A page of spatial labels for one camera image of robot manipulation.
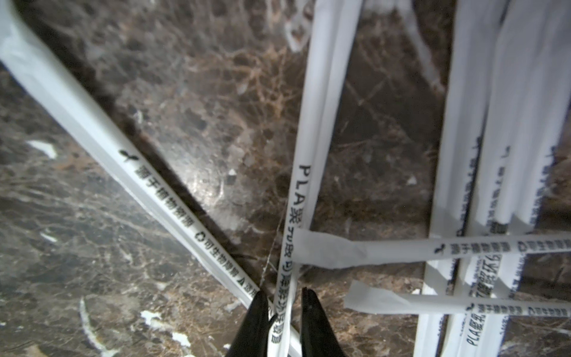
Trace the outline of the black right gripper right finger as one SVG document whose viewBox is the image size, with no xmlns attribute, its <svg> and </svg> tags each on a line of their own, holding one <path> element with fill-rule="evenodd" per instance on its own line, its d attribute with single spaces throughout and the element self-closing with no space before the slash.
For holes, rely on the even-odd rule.
<svg viewBox="0 0 571 357">
<path fill-rule="evenodd" d="M 303 357 L 345 357 L 314 290 L 302 290 L 300 343 Z"/>
</svg>

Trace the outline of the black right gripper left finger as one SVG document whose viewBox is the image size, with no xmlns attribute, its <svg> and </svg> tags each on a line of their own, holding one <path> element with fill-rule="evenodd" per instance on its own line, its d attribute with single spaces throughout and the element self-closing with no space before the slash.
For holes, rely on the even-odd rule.
<svg viewBox="0 0 571 357">
<path fill-rule="evenodd" d="M 270 316 L 267 294 L 258 291 L 245 315 L 226 357 L 267 357 L 269 332 L 277 319 Z"/>
</svg>

